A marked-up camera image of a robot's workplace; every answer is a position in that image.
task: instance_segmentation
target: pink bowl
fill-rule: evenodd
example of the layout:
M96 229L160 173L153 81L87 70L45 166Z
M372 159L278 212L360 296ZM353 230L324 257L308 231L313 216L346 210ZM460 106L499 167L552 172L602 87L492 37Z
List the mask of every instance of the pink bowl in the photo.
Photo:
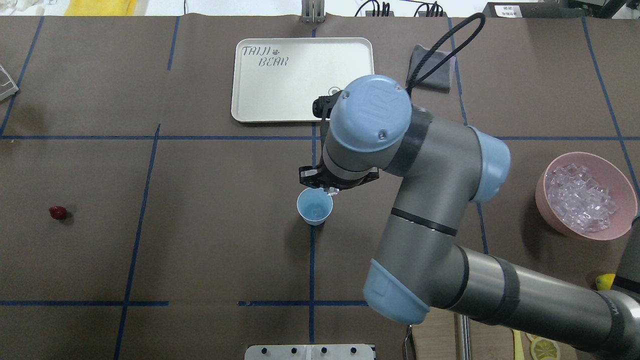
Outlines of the pink bowl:
M578 167L584 165L589 168L591 175L602 186L609 188L611 199L620 207L613 215L609 217L611 226L602 231L594 233L576 233L570 227L565 225L551 208L551 204L547 199L547 185L545 184L545 176L555 170L558 166L565 167L576 164ZM637 197L633 186L615 165L607 160L588 152L569 152L558 156L545 169L538 180L536 186L536 205L540 214L545 221L560 233L576 239L589 240L613 240L623 236L631 229L631 222L637 215Z

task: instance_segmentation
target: rectangular white tray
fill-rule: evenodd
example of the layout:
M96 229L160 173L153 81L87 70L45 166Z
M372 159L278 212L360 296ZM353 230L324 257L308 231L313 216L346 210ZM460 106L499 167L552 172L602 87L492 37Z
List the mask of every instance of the rectangular white tray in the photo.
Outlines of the rectangular white tray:
M365 38L244 39L236 46L231 115L240 122L319 121L314 100L373 73Z

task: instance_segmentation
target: clear plastic ice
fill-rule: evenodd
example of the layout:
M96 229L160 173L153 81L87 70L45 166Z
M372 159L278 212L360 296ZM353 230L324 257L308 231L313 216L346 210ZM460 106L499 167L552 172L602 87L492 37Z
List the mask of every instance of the clear plastic ice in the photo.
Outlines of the clear plastic ice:
M619 207L584 165L557 167L545 176L547 199L562 222L579 234L611 226Z

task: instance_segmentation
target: white label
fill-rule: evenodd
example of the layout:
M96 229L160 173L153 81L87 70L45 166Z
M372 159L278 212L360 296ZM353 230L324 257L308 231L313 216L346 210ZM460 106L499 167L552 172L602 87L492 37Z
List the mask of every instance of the white label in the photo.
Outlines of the white label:
M522 17L522 12L518 5L494 5L495 14L498 17Z

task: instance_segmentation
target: robotic arm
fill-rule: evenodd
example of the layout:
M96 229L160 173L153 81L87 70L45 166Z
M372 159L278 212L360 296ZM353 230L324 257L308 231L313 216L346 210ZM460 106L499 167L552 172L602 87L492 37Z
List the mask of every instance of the robotic arm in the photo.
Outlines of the robotic arm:
M640 358L640 222L614 289L581 288L454 244L467 204L491 199L507 176L504 142L412 105L380 75L318 98L314 114L332 121L318 166L300 168L301 184L346 190L377 179L379 168L403 177L364 286L374 310L416 324L435 306L599 359Z

